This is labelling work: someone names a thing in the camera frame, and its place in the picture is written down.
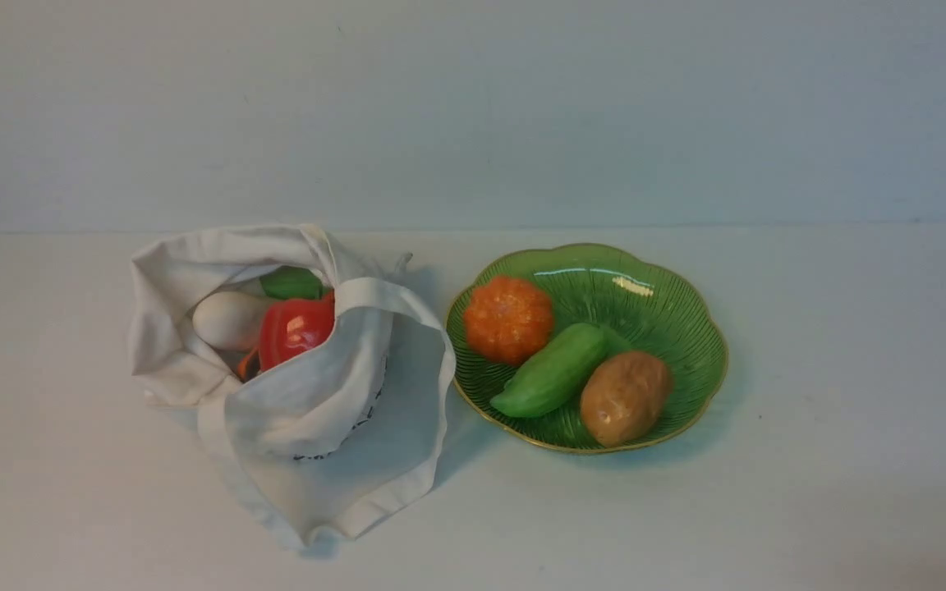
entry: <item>green cucumber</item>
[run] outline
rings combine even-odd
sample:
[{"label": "green cucumber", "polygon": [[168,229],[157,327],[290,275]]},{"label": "green cucumber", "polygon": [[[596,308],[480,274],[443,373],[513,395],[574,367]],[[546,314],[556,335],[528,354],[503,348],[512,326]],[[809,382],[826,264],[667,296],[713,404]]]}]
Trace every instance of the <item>green cucumber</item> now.
[{"label": "green cucumber", "polygon": [[491,406],[514,419],[545,415],[581,392],[605,356],[604,330],[582,323],[568,326],[526,360]]}]

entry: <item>white wall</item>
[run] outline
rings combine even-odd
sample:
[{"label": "white wall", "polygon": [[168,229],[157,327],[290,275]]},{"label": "white wall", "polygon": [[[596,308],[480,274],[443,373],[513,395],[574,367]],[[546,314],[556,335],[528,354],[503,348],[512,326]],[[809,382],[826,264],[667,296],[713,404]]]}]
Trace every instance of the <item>white wall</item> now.
[{"label": "white wall", "polygon": [[946,220],[946,2],[0,0],[0,231]]}]

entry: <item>gold plate rim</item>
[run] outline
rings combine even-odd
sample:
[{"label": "gold plate rim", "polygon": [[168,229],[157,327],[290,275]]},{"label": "gold plate rim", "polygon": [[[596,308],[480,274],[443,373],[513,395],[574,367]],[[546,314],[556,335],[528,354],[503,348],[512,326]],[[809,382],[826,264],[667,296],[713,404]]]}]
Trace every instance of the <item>gold plate rim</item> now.
[{"label": "gold plate rim", "polygon": [[[699,419],[703,418],[703,415],[705,415],[706,413],[706,409],[710,407],[710,403],[712,403],[712,401],[714,400],[714,396],[717,396],[717,393],[720,392],[721,386],[724,385],[725,383],[725,378],[728,377],[728,341],[725,340],[725,334],[724,332],[721,332],[721,327],[718,326],[718,323],[714,321],[714,316],[710,313],[710,307],[706,304],[706,299],[703,298],[702,293],[699,292],[699,289],[696,288],[695,284],[691,283],[691,281],[688,281],[681,273],[674,272],[673,270],[668,269],[667,267],[664,267],[662,265],[649,263],[645,261],[644,259],[642,259],[641,257],[636,257],[634,254],[631,254],[631,252],[623,250],[622,248],[611,246],[609,244],[602,244],[599,242],[573,242],[571,244],[563,244],[560,246],[554,246],[553,248],[525,248],[524,250],[514,250],[513,252],[509,252],[509,254],[503,254],[502,257],[496,258],[491,263],[488,263],[487,266],[484,266],[484,268],[480,270],[480,273],[476,274],[476,279],[480,279],[480,276],[483,276],[484,272],[487,272],[489,268],[495,266],[499,262],[502,262],[503,259],[509,259],[510,257],[514,257],[514,255],[525,254],[526,252],[551,252],[551,251],[563,250],[563,248],[571,248],[575,246],[602,246],[604,248],[611,248],[611,250],[620,252],[620,254],[625,254],[627,255],[627,257],[631,257],[635,259],[636,261],[641,262],[641,264],[643,265],[661,269],[666,273],[671,273],[673,276],[678,277],[678,279],[680,279],[681,281],[684,281],[684,283],[686,283],[688,287],[691,288],[691,291],[695,293],[697,298],[699,298],[699,301],[702,302],[703,304],[703,309],[706,311],[707,321],[710,322],[710,325],[714,327],[714,330],[717,330],[718,336],[721,337],[721,346],[725,353],[723,366],[721,368],[721,379],[719,379],[718,385],[714,387],[714,391],[711,392],[709,396],[706,397],[705,401],[703,401],[703,407],[699,409],[699,412],[697,412],[696,415],[693,416],[693,418],[691,418],[691,420],[688,420],[688,423],[686,423],[686,425],[680,427],[679,430],[673,431],[673,433],[664,435],[661,438],[654,438],[654,440],[650,440],[647,442],[636,442],[636,444],[621,445],[618,447],[605,447],[601,449],[577,449],[573,447],[564,447],[564,446],[549,444],[548,442],[541,442],[538,440],[534,440],[534,438],[529,438],[528,435],[521,433],[521,431],[517,431],[507,426],[504,423],[500,423],[498,419],[495,419],[494,416],[492,415],[488,415],[488,413],[481,410],[481,408],[478,407],[477,404],[474,404],[473,400],[470,400],[470,397],[468,396],[468,394],[466,394],[465,390],[462,390],[462,385],[459,384],[458,377],[451,378],[451,383],[454,384],[455,390],[457,390],[458,392],[458,396],[461,396],[462,400],[466,401],[466,404],[470,405],[470,407],[472,407],[473,410],[475,410],[478,415],[483,416],[483,418],[487,419],[489,423],[499,426],[500,428],[502,428],[503,431],[506,431],[506,433],[510,433],[511,435],[513,435],[513,437],[519,438],[519,440],[522,440],[525,442],[529,442],[530,444],[540,447],[540,448],[549,449],[552,451],[559,451],[562,453],[570,453],[570,454],[573,454],[574,456],[600,456],[600,454],[604,454],[604,453],[616,453],[620,451],[642,449],[645,447],[652,447],[653,445],[658,445],[658,444],[661,444],[661,442],[669,441],[669,440],[672,440],[672,438],[678,437],[678,435],[680,435],[681,433],[685,433],[688,429],[691,428],[691,426],[695,425],[695,423],[698,423]],[[460,291],[458,291],[458,293],[454,296],[454,298],[451,299],[451,305],[448,306],[448,313],[446,317],[444,317],[444,325],[447,325],[447,319],[451,318],[451,312],[454,311],[455,304],[458,303],[458,299],[461,298],[462,293],[469,291],[471,287],[473,287],[473,284],[466,285],[466,287],[463,287]]]}]

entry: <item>canvas bag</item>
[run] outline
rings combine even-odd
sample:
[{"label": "canvas bag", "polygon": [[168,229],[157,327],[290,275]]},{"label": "canvas bag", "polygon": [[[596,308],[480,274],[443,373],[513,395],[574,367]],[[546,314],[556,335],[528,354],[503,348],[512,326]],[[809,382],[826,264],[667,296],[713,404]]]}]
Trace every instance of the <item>canvas bag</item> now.
[{"label": "canvas bag", "polygon": [[[189,311],[281,265],[313,269],[334,288],[334,330],[319,347],[241,384],[195,335]],[[236,500],[284,547],[301,549],[324,530],[356,538],[429,492],[454,351],[429,306],[384,280],[378,265],[318,227],[274,225],[160,240],[134,255],[131,272],[131,373],[147,403],[191,419]],[[383,401],[372,419],[394,314],[439,332],[443,358],[421,416]]]}]

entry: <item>orange pumpkin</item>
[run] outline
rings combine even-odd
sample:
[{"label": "orange pumpkin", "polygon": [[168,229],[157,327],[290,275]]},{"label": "orange pumpkin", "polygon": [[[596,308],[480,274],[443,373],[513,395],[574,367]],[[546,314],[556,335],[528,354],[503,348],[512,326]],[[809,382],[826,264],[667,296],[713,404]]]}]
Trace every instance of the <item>orange pumpkin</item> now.
[{"label": "orange pumpkin", "polygon": [[519,366],[549,343],[553,302],[528,280],[495,276],[473,289],[462,322],[473,351],[495,363]]}]

